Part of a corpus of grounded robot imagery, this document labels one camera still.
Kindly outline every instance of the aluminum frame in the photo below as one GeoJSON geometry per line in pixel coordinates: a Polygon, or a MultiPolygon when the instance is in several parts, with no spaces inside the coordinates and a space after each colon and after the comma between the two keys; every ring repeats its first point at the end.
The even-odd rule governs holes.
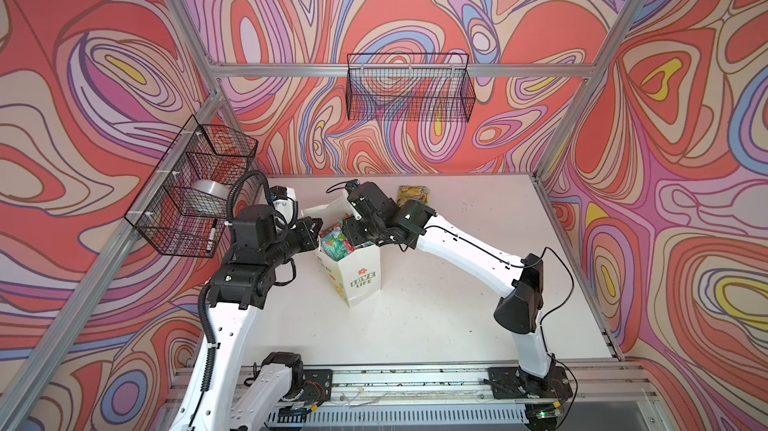
{"type": "MultiPolygon", "coordinates": [[[[345,64],[217,64],[213,63],[206,52],[197,28],[190,16],[184,0],[165,0],[171,16],[186,42],[192,58],[197,65],[200,77],[206,84],[210,95],[198,110],[197,118],[202,123],[210,122],[214,113],[221,110],[221,118],[225,124],[235,129],[241,129],[231,103],[220,86],[222,78],[230,77],[342,77],[346,75],[345,64]]],[[[599,81],[608,69],[608,64],[618,46],[623,41],[630,26],[646,0],[627,0],[619,11],[616,22],[611,26],[598,56],[593,64],[471,64],[472,77],[568,77],[583,78],[585,81],[574,95],[574,102],[566,111],[566,115],[556,128],[542,159],[534,171],[536,176],[542,170],[548,169],[557,151],[568,139],[570,130],[581,113],[586,108],[591,95],[595,92],[599,81]]],[[[183,149],[183,142],[175,148],[183,149]]],[[[175,163],[169,151],[166,164],[175,163]]],[[[152,185],[145,188],[145,194],[159,186],[162,176],[152,176],[152,185]]],[[[45,332],[43,338],[33,349],[29,358],[24,361],[22,368],[14,376],[0,398],[0,431],[12,431],[24,426],[29,413],[34,408],[44,389],[53,378],[67,351],[81,332],[84,324],[90,318],[93,309],[101,301],[104,292],[109,287],[116,272],[122,266],[131,248],[137,242],[138,232],[127,222],[123,222],[110,238],[104,250],[86,273],[83,280],[75,288],[69,300],[45,332]]],[[[614,397],[609,393],[606,398],[614,397]]]]}

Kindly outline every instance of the white table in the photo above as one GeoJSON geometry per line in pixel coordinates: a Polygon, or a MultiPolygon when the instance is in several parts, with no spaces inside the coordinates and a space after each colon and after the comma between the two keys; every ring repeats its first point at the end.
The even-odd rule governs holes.
{"type": "MultiPolygon", "coordinates": [[[[274,177],[296,189],[300,207],[331,202],[325,189],[343,178],[274,177]]],[[[524,257],[550,246],[563,258],[527,175],[360,176],[392,198],[399,185],[429,187],[429,206],[491,246],[524,257]]],[[[352,309],[333,290],[312,253],[295,256],[298,277],[273,287],[245,351],[244,365],[271,351],[301,353],[308,365],[470,363],[517,359],[512,334],[493,319],[498,302],[475,277],[421,251],[382,249],[382,290],[352,309]]],[[[290,266],[277,270],[290,279],[290,266]]],[[[571,280],[550,253],[544,260],[544,309],[568,295],[571,280]]],[[[544,322],[558,359],[609,359],[610,351],[576,283],[573,296],[544,322]]]]}

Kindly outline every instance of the black wire mesh basket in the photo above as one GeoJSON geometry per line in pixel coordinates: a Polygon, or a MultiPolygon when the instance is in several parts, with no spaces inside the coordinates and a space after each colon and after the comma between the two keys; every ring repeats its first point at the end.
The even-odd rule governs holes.
{"type": "Polygon", "coordinates": [[[226,193],[251,166],[257,146],[258,141],[238,130],[197,124],[158,192],[143,210],[129,211],[138,218],[126,214],[126,219],[160,254],[213,257],[224,233],[226,193]]]}
{"type": "Polygon", "coordinates": [[[475,88],[466,53],[363,52],[346,59],[350,120],[468,122],[472,115],[475,88]]]}

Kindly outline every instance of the robotic arm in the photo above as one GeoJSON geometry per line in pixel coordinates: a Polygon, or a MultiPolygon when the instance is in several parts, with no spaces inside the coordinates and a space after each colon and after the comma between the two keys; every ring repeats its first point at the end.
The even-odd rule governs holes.
{"type": "MultiPolygon", "coordinates": [[[[233,186],[230,209],[231,197],[254,175],[262,181],[268,204],[248,206],[228,223],[233,244],[200,293],[197,309],[206,336],[205,348],[198,354],[172,431],[258,429],[279,401],[306,398],[299,355],[272,353],[262,363],[254,384],[232,406],[247,333],[258,321],[270,288],[290,283],[276,282],[275,268],[291,264],[295,279],[292,256],[315,250],[322,228],[320,219],[297,219],[293,190],[280,186],[270,189],[266,177],[257,171],[250,171],[233,186]]],[[[494,249],[421,202],[408,200],[397,206],[376,184],[351,180],[343,189],[354,210],[354,216],[343,222],[352,245],[366,241],[378,246],[406,245],[454,263],[484,282],[500,296],[494,319],[512,331],[518,348],[517,391],[522,396],[541,397],[552,390],[554,360],[536,324],[543,304],[541,257],[528,254],[520,258],[494,249]]]]}

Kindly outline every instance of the white paper bag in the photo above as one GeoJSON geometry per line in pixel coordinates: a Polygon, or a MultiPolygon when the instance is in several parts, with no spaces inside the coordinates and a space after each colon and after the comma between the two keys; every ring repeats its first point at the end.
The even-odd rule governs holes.
{"type": "MultiPolygon", "coordinates": [[[[302,215],[319,217],[322,219],[322,227],[325,230],[342,220],[344,216],[352,215],[352,206],[346,197],[341,196],[330,204],[305,209],[302,215]]],[[[378,246],[354,250],[340,261],[334,261],[320,249],[315,250],[314,253],[323,272],[327,274],[329,281],[349,307],[355,306],[381,290],[381,252],[378,246]]]]}

